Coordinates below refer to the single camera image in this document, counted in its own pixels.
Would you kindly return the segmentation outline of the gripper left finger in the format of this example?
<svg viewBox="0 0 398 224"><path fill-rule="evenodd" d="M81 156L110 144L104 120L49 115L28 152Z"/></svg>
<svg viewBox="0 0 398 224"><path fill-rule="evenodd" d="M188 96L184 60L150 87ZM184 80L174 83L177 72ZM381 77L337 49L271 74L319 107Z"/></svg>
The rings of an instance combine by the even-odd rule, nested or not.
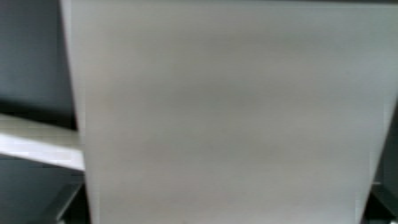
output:
<svg viewBox="0 0 398 224"><path fill-rule="evenodd" d="M81 188L81 183L71 183L63 185L55 199L44 209L40 224L58 224Z"/></svg>

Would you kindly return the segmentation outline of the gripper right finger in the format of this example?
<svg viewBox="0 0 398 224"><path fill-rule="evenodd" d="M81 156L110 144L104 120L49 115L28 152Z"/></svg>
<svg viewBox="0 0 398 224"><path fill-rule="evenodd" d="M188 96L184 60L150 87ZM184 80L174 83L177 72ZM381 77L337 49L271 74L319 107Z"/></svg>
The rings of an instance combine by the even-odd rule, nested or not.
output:
<svg viewBox="0 0 398 224"><path fill-rule="evenodd" d="M365 219L369 224L398 224L398 197L380 183L371 187Z"/></svg>

